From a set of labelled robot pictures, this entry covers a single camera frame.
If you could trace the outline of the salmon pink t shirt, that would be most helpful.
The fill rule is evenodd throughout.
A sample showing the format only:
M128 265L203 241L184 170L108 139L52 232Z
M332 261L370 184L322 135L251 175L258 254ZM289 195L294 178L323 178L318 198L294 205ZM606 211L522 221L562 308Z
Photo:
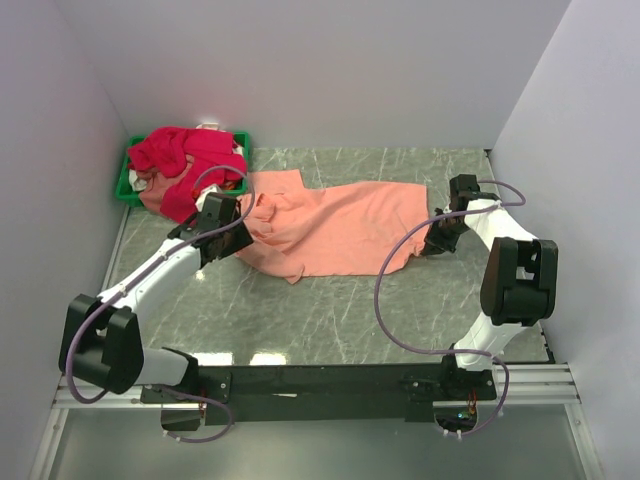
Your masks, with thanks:
M238 258L259 272L294 284L304 277L369 276L384 262L402 269L425 246L422 234L403 237L428 218L427 188L364 181L311 189L300 171L255 172L256 194L241 205L253 238Z

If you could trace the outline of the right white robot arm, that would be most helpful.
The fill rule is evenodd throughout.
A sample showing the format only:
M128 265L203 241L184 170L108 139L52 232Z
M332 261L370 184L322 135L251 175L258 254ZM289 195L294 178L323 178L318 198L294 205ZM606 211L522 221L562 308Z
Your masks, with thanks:
M525 329L550 317L555 308L557 244L528 232L499 197L482 191L480 184L471 174L449 181L449 206L436 211L437 220L429 227L421 252L423 256L453 253L468 231L489 251L480 288L481 313L453 346L456 364L438 377L440 390L452 399L473 388L471 371L489 369L493 356Z

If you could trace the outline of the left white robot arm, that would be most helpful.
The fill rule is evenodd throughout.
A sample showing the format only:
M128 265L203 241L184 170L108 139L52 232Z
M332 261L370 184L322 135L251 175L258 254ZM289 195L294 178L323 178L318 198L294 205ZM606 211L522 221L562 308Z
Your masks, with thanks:
M239 200L209 193L203 206L124 280L95 297L78 295L67 309L61 373L104 393L163 385L176 401L193 399L201 384L197 359L175 349L145 347L140 325L184 280L252 244L245 217Z

